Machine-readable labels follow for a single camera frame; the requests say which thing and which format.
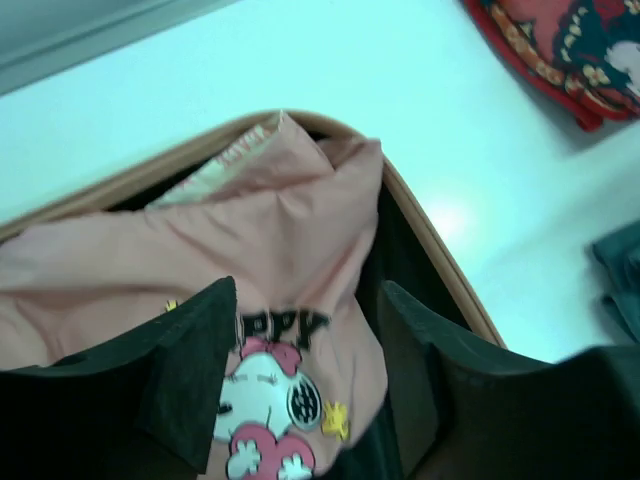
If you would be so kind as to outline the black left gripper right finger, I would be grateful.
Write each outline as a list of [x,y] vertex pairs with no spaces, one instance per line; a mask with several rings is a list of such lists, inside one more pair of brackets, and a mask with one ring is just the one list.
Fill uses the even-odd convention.
[[422,479],[635,479],[639,349],[545,363],[498,347],[382,285],[402,461]]

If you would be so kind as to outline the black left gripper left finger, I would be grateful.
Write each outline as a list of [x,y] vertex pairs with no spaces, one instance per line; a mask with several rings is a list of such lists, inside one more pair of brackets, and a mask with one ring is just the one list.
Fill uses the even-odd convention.
[[236,286],[48,367],[1,374],[5,479],[194,479],[206,471]]

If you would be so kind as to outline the blue-grey cloth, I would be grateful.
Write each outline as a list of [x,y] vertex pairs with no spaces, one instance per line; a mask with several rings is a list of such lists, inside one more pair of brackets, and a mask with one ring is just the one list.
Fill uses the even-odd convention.
[[639,221],[600,238],[592,254],[609,277],[612,290],[602,298],[609,316],[639,342]]

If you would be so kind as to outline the pink cartoon print shirt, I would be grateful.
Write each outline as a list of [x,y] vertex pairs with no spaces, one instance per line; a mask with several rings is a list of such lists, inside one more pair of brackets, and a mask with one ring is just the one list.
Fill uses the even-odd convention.
[[113,207],[1,239],[1,374],[124,334],[222,278],[236,286],[206,471],[194,479],[399,472],[383,350],[356,292],[386,157],[276,113]]

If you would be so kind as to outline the red cartoon print cloth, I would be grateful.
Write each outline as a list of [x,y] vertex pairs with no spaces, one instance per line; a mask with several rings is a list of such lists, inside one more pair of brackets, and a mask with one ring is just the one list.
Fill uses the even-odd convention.
[[639,118],[637,1],[465,1],[488,43],[587,132]]

